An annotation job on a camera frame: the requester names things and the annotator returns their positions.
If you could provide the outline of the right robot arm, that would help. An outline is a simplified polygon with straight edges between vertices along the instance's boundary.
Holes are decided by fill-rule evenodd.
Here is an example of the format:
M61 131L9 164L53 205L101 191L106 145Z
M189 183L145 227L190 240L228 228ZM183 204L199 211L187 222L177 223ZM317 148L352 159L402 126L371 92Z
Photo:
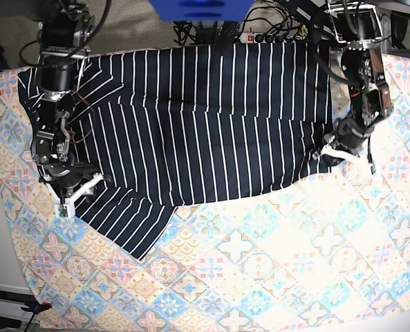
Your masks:
M111 9L106 1L98 23L80 1L27 1L27 18L38 22L37 63L31 64L39 96L31 106L32 159L41 170L41 181L56 204L70 205L81 196L92 196L103 180L99 169L80 162L70 151L76 143L69 127L78 93L89 42L103 27Z

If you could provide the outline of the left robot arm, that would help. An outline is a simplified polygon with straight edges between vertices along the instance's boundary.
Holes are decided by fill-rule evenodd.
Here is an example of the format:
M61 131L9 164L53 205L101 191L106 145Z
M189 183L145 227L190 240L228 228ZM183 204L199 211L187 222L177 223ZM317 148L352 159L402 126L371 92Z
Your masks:
M350 108L343 118L335 119L320 154L336 162L347 160L373 174L371 135L393 111L380 50L380 19L375 5L364 1L327 1L326 12L339 44L342 75L328 74L348 86Z

